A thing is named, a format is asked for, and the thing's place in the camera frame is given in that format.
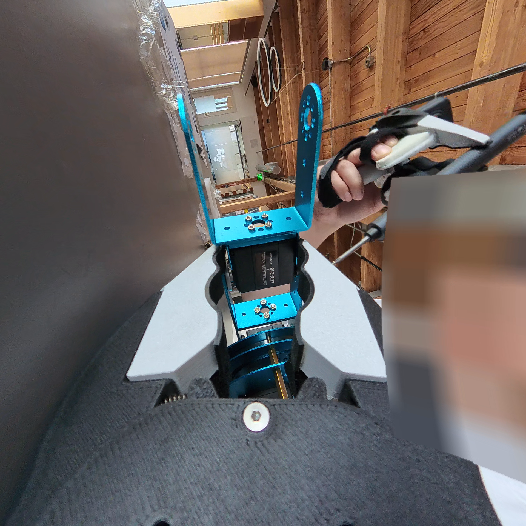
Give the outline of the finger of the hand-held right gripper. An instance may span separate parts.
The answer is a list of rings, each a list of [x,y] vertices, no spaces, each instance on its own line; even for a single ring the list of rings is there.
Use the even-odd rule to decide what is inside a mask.
[[[431,135],[430,143],[427,146],[429,149],[438,147],[450,149],[485,147],[491,143],[488,135],[431,115],[427,115],[418,121],[417,130]]]

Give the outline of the dark grey electric screwdriver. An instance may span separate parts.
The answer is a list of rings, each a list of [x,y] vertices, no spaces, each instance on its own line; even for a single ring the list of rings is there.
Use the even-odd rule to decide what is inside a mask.
[[[522,112],[490,135],[490,144],[487,147],[481,149],[471,148],[468,152],[460,156],[457,160],[452,161],[448,166],[443,168],[443,170],[438,172],[438,175],[480,171],[489,161],[501,154],[524,135],[525,112]],[[336,258],[333,264],[336,265],[337,263],[342,262],[368,242],[383,240],[385,238],[386,222],[387,213],[382,214],[378,219],[372,221],[368,225],[368,229],[364,234],[363,239]]]

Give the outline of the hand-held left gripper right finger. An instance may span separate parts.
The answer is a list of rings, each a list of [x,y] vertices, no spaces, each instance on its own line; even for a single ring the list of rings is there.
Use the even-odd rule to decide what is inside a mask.
[[[339,398],[346,379],[385,382],[379,305],[304,240],[298,266],[304,303],[293,330],[292,390],[299,372],[323,380],[329,399]]]

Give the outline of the dark grey desk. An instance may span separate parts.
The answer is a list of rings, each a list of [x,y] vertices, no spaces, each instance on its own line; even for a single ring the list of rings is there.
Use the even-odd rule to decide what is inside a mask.
[[[201,253],[135,1],[1,1],[1,523],[77,375]]]

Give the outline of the person's right forearm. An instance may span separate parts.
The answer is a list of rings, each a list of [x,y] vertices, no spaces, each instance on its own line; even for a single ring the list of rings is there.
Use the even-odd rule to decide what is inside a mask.
[[[332,224],[325,222],[312,221],[311,227],[300,233],[301,237],[309,242],[314,248],[318,248],[323,241],[334,234],[339,228],[345,226],[344,224]]]

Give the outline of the plastic-wrapped stack of white boxes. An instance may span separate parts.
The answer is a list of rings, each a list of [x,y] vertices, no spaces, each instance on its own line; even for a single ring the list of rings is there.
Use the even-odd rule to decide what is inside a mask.
[[[213,219],[207,203],[206,153],[181,56],[177,31],[163,1],[135,1],[139,17],[139,54],[168,116],[183,175],[195,183],[201,204],[197,227],[209,247],[215,244]]]

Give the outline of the person's right hand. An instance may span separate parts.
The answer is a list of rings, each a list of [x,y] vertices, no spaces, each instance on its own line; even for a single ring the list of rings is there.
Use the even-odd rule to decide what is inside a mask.
[[[332,187],[342,200],[336,207],[324,207],[319,198],[315,198],[313,218],[315,222],[348,224],[361,221],[383,208],[380,189],[374,184],[364,185],[358,172],[360,148],[354,148],[331,173]]]

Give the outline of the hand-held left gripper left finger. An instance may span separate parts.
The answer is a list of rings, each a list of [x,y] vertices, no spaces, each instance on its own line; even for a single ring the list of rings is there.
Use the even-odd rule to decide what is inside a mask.
[[[217,257],[211,247],[168,283],[127,372],[131,382],[173,380],[187,391],[194,378],[219,371],[229,383],[229,357],[219,299],[224,293]]]

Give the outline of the long black metal rod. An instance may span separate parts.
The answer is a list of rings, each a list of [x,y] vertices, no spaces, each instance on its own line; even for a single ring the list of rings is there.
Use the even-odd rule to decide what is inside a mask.
[[[477,86],[480,86],[480,85],[487,84],[489,82],[498,81],[498,80],[501,80],[503,78],[506,78],[506,77],[509,77],[509,76],[512,76],[512,75],[520,74],[520,73],[522,73],[524,71],[525,71],[525,62],[523,62],[521,64],[518,64],[516,66],[510,67],[510,68],[507,68],[507,69],[503,69],[501,71],[498,71],[498,72],[495,72],[495,73],[492,73],[492,74],[488,74],[488,75],[485,75],[485,76],[482,76],[482,77],[470,80],[468,82],[464,82],[464,83],[458,84],[458,85],[456,85],[454,87],[451,87],[451,88],[448,88],[448,89],[438,90],[434,94],[426,95],[424,97],[415,99],[413,101],[405,102],[405,103],[400,104],[398,106],[388,107],[387,109],[384,109],[384,110],[379,111],[377,113],[366,115],[364,117],[360,117],[358,119],[354,119],[354,120],[352,120],[350,122],[346,122],[346,123],[343,123],[343,124],[340,124],[340,125],[337,125],[337,126],[333,126],[333,127],[330,127],[330,128],[325,128],[325,129],[322,130],[322,133],[332,132],[332,131],[337,130],[337,129],[346,128],[346,127],[352,126],[354,124],[358,124],[360,122],[365,122],[365,121],[371,120],[373,118],[381,117],[381,116],[385,115],[389,110],[398,110],[398,109],[402,109],[402,108],[418,106],[418,105],[424,104],[425,102],[429,102],[429,101],[431,101],[431,100],[433,100],[435,98],[438,98],[438,97],[446,97],[446,96],[449,96],[449,95],[452,95],[452,94],[455,94],[455,93],[458,93],[458,92],[469,90],[471,88],[474,88],[474,87],[477,87]]]

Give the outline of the blue toy robot arm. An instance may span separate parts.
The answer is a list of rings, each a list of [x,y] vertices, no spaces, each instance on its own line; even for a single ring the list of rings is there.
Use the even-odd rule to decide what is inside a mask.
[[[212,382],[220,397],[295,398],[303,341],[300,313],[312,298],[304,273],[308,257],[299,233],[311,226],[316,195],[321,92],[304,89],[299,102],[298,147],[293,207],[210,217],[196,161],[196,144],[183,95],[177,109],[212,241],[215,271],[205,292],[213,306],[225,297],[238,341],[227,345],[222,315],[214,343],[218,372]]]

